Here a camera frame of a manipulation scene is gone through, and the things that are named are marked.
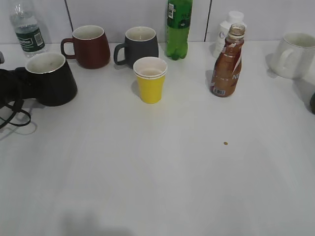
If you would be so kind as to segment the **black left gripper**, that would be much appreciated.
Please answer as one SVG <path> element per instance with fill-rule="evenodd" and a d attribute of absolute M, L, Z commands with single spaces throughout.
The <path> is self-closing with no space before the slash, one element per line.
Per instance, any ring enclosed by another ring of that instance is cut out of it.
<path fill-rule="evenodd" d="M 36 98 L 35 82 L 24 67 L 0 70 L 0 107 L 18 99 Z"/>

